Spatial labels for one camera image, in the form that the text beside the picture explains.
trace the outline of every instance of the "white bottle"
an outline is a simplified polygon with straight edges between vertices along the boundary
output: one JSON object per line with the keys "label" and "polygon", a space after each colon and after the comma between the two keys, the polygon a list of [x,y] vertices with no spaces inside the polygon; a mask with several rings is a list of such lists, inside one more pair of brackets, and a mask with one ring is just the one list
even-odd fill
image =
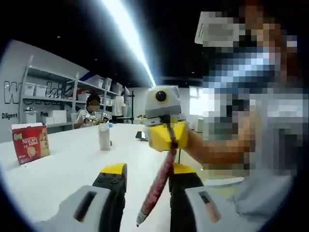
{"label": "white bottle", "polygon": [[110,128],[108,123],[101,123],[98,127],[98,140],[101,151],[107,151],[111,148]]}

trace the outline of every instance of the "nescafe box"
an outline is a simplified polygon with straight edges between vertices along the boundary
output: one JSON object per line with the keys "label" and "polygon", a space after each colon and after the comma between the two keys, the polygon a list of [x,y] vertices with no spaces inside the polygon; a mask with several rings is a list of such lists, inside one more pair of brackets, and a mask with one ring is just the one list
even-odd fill
{"label": "nescafe box", "polygon": [[50,155],[47,129],[42,123],[12,125],[12,135],[20,165]]}

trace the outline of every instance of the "ceiling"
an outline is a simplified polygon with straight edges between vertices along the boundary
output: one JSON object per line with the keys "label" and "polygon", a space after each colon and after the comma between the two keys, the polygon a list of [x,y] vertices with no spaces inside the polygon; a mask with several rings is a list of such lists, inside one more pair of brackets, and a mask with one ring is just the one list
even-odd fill
{"label": "ceiling", "polygon": [[[122,0],[140,37],[157,84],[200,85],[202,52],[194,43],[201,11],[227,11],[227,0]],[[14,9],[11,38],[37,46],[127,87],[149,87],[143,66],[129,50],[102,0],[29,0]],[[207,50],[207,57],[216,54]]]}

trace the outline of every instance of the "robot eye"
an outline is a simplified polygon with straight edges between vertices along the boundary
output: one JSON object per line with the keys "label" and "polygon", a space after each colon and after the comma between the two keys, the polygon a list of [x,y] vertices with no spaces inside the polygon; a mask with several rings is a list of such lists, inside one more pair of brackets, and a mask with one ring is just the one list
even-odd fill
{"label": "robot eye", "polygon": [[164,102],[166,100],[166,92],[160,90],[160,91],[157,91],[157,93],[155,94],[155,98],[158,100],[158,102]]}

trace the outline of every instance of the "fluorescent light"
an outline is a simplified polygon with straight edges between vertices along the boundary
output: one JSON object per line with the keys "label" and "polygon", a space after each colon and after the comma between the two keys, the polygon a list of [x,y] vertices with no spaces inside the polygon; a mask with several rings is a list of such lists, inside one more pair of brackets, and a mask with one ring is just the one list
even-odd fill
{"label": "fluorescent light", "polygon": [[150,72],[149,66],[145,59],[145,55],[140,45],[140,39],[137,31],[134,28],[134,25],[126,12],[125,8],[119,0],[102,0],[107,9],[113,15],[116,23],[119,26],[120,32],[123,35],[123,38],[127,41],[129,47],[136,54],[139,61],[143,64],[149,79],[152,83],[152,86],[155,87],[155,80]]}

